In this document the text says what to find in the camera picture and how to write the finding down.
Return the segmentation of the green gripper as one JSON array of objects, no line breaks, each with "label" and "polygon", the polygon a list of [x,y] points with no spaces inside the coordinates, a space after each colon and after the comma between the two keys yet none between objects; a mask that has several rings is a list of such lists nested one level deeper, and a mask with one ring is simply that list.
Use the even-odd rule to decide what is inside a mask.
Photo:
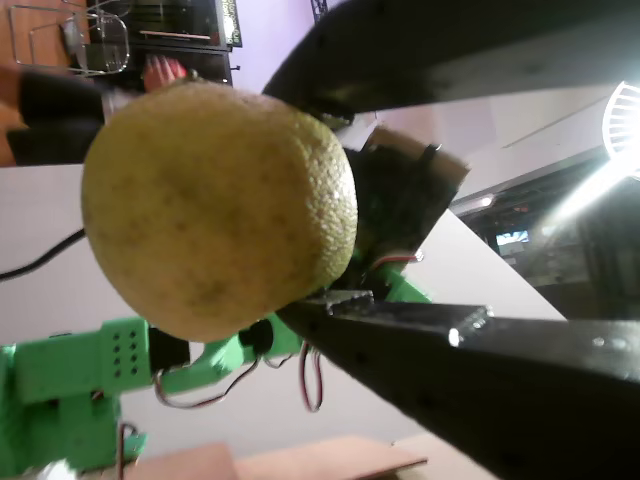
[{"label": "green gripper", "polygon": [[420,248],[374,259],[356,250],[350,283],[373,296],[329,291],[280,319],[499,478],[637,478],[638,323],[429,304],[404,273],[423,259]]}]

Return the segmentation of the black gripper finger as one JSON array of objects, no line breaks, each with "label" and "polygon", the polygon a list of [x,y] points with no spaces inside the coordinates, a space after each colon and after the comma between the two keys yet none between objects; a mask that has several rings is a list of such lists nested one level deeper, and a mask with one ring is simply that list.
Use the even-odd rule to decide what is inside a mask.
[{"label": "black gripper finger", "polygon": [[635,1],[345,1],[265,93],[314,115],[350,116],[638,74]]}]

